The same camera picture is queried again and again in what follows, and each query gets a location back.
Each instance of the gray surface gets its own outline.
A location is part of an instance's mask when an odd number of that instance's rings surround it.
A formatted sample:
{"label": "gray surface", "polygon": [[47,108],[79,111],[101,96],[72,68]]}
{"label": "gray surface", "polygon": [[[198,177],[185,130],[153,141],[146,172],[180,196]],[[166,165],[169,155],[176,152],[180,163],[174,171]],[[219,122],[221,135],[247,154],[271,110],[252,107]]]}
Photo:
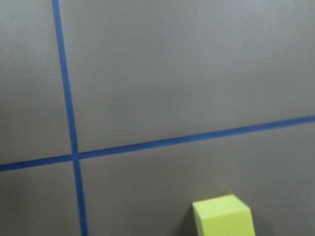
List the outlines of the gray surface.
{"label": "gray surface", "polygon": [[1,236],[79,236],[72,163],[0,173]]}
{"label": "gray surface", "polygon": [[315,111],[315,1],[60,6],[80,151]]}
{"label": "gray surface", "polygon": [[0,1],[0,164],[71,152],[51,0]]}
{"label": "gray surface", "polygon": [[191,203],[234,193],[257,236],[315,232],[315,124],[81,161],[91,236],[196,236]]}

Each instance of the foam cube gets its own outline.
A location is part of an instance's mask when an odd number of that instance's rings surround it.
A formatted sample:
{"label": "foam cube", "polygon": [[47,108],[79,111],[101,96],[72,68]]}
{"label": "foam cube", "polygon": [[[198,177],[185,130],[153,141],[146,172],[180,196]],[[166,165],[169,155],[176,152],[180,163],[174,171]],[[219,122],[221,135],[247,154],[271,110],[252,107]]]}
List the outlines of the foam cube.
{"label": "foam cube", "polygon": [[251,209],[234,195],[192,204],[198,236],[255,236]]}

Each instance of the horizontal blue line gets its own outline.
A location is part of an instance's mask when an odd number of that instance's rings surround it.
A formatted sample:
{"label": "horizontal blue line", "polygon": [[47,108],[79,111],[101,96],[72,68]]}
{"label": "horizontal blue line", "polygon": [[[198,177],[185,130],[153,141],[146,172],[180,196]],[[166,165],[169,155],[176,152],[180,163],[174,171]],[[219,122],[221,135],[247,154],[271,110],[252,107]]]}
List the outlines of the horizontal blue line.
{"label": "horizontal blue line", "polygon": [[190,142],[202,141],[202,140],[207,140],[207,139],[215,139],[215,138],[227,137],[227,136],[232,136],[232,135],[263,131],[263,130],[268,130],[268,129],[282,128],[282,127],[293,126],[293,125],[304,124],[304,123],[311,123],[311,122],[315,122],[315,116],[282,120],[282,121],[276,121],[276,122],[265,123],[265,124],[251,125],[251,126],[244,126],[240,128],[226,129],[226,130],[214,131],[214,132],[203,133],[203,134],[188,135],[188,136],[183,136],[183,137],[178,137],[178,138],[164,139],[164,140],[158,140],[158,141],[152,141],[152,142],[146,142],[146,143],[140,143],[140,144],[132,144],[132,145],[126,145],[126,146],[121,146],[121,147],[111,147],[111,148],[105,148],[105,149],[100,149],[100,150],[81,152],[78,155],[79,155],[79,159],[87,159],[87,158],[107,156],[107,155],[113,155],[113,154],[124,153],[124,152],[165,147],[165,146],[177,145],[177,144],[183,144],[183,143],[190,143]]}
{"label": "horizontal blue line", "polygon": [[[87,159],[87,158],[93,158],[93,157],[100,157],[100,156],[107,156],[107,155],[119,154],[119,153],[124,153],[124,152],[149,149],[149,148],[158,148],[158,147],[164,147],[164,146],[170,146],[170,145],[176,145],[176,144],[202,141],[202,140],[207,140],[207,139],[222,138],[222,137],[227,137],[227,136],[232,136],[232,135],[246,134],[246,133],[264,131],[264,130],[269,130],[269,129],[284,128],[288,126],[307,124],[307,123],[313,123],[313,122],[315,122],[315,116],[295,118],[295,119],[288,119],[288,120],[276,121],[276,122],[265,123],[265,124],[244,126],[240,128],[234,128],[234,129],[214,131],[214,132],[209,132],[209,133],[204,133],[204,134],[183,136],[179,138],[164,139],[164,140],[158,140],[158,141],[146,142],[146,143],[140,143],[140,144],[132,144],[132,145],[121,146],[121,147],[111,147],[111,148],[94,150],[94,151],[86,151],[86,152],[78,153],[77,155],[79,159]],[[23,162],[11,163],[11,164],[4,164],[4,165],[0,165],[0,172],[23,169],[23,168],[34,167],[34,166],[50,165],[50,164],[55,164],[55,163],[60,163],[60,162],[67,162],[71,160],[72,160],[71,155],[63,155],[63,156],[37,159],[37,160],[32,160],[32,161],[23,161]]]}
{"label": "horizontal blue line", "polygon": [[21,161],[16,163],[0,165],[0,172],[18,170],[35,166],[44,166],[67,161],[72,161],[71,155],[53,156],[31,161]]}

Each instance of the blue tape line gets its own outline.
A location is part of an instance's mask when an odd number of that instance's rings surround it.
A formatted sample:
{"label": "blue tape line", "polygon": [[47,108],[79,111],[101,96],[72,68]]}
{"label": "blue tape line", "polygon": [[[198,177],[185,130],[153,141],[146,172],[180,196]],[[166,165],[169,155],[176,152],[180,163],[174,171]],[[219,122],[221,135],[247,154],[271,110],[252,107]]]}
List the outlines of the blue tape line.
{"label": "blue tape line", "polygon": [[56,164],[56,163],[67,162],[67,161],[72,161],[71,155],[53,156],[53,157],[42,158],[42,159],[31,160],[31,161],[21,161],[21,162],[16,162],[16,163],[0,165],[0,172],[13,171],[13,170],[35,167],[35,166],[44,166],[44,165]]}
{"label": "blue tape line", "polygon": [[64,41],[63,41],[63,29],[62,29],[62,23],[61,23],[60,8],[59,8],[58,0],[52,0],[52,4],[53,4],[53,11],[54,11],[60,67],[61,67],[61,73],[62,73],[62,79],[63,79],[64,98],[65,98],[65,105],[66,105],[66,111],[67,111],[67,117],[68,117],[68,126],[69,126],[69,134],[70,134],[71,150],[72,150],[71,157],[73,160],[75,185],[76,185],[76,191],[77,191],[81,235],[87,236],[88,227],[87,227],[86,211],[85,211],[85,203],[84,203],[84,195],[83,195],[81,168],[80,168],[80,162],[78,159],[77,135],[76,135],[76,130],[75,130],[68,67],[67,67],[67,60],[66,60]]}
{"label": "blue tape line", "polygon": [[[121,147],[112,147],[112,148],[106,148],[106,149],[100,149],[100,150],[94,150],[94,151],[87,151],[87,152],[78,153],[77,158],[87,159],[87,158],[93,158],[93,157],[107,156],[107,155],[119,154],[119,153],[124,153],[124,152],[142,150],[142,149],[158,148],[158,147],[163,147],[163,146],[202,141],[206,139],[222,138],[222,137],[227,137],[227,136],[232,136],[232,135],[240,135],[240,134],[246,134],[246,133],[251,133],[251,132],[264,131],[264,130],[276,129],[276,128],[284,128],[288,126],[301,125],[301,124],[314,123],[314,122],[315,122],[315,116],[282,120],[282,121],[276,121],[272,123],[265,123],[265,124],[234,128],[234,129],[220,130],[220,131],[214,131],[214,132],[209,132],[209,133],[204,133],[204,134],[189,135],[189,136],[184,136],[184,137],[179,137],[179,138],[172,138],[172,139],[158,140],[158,141],[153,141],[153,142],[146,142],[146,143],[141,143],[141,144],[132,144],[132,145],[126,145],[126,146],[121,146]],[[63,156],[48,157],[48,158],[43,158],[43,159],[31,160],[31,161],[3,164],[3,165],[0,165],[0,172],[35,167],[35,166],[42,166],[42,165],[50,165],[50,164],[55,164],[55,163],[67,162],[71,160],[72,160],[72,155],[63,155]]]}
{"label": "blue tape line", "polygon": [[215,138],[227,137],[227,136],[232,136],[232,135],[263,131],[263,130],[268,130],[268,129],[283,128],[287,126],[293,126],[293,125],[305,124],[305,123],[311,123],[311,122],[315,122],[315,116],[282,120],[282,121],[276,121],[276,122],[258,124],[258,125],[250,125],[250,126],[244,126],[240,128],[226,129],[226,130],[221,130],[221,131],[189,135],[189,136],[172,138],[172,139],[164,139],[164,140],[158,140],[158,141],[152,141],[152,142],[146,142],[146,143],[140,143],[140,144],[132,144],[132,145],[126,145],[126,146],[121,146],[121,147],[112,147],[112,148],[106,148],[106,149],[100,149],[100,150],[94,150],[94,151],[87,151],[87,152],[79,153],[78,155],[79,155],[79,159],[87,159],[87,158],[107,156],[107,155],[113,155],[113,154],[124,153],[124,152],[131,152],[131,151],[144,150],[144,149],[150,149],[150,148],[158,148],[158,147],[183,144],[183,143],[190,143],[190,142],[202,141],[202,140],[207,140],[207,139],[215,139]]}

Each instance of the vertical blue line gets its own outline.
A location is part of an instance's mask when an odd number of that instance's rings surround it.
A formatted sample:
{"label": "vertical blue line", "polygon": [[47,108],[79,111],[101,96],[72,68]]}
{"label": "vertical blue line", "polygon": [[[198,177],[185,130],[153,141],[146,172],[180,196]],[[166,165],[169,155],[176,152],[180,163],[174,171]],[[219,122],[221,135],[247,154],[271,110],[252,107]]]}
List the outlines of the vertical blue line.
{"label": "vertical blue line", "polygon": [[86,212],[85,212],[85,204],[84,204],[84,196],[83,196],[81,168],[80,168],[80,162],[78,159],[77,135],[75,131],[70,82],[69,82],[68,67],[67,67],[67,61],[66,61],[66,55],[65,55],[63,29],[62,29],[62,24],[61,24],[61,16],[60,16],[60,8],[59,8],[58,0],[52,0],[52,5],[53,5],[53,11],[54,11],[59,60],[60,60],[60,67],[61,67],[62,80],[63,80],[64,97],[65,97],[65,106],[66,106],[66,111],[67,111],[69,134],[70,134],[70,141],[71,141],[71,151],[72,151],[71,157],[73,161],[75,184],[76,184],[76,191],[77,191],[81,235],[87,236],[88,227],[87,227],[87,221],[86,221]]}

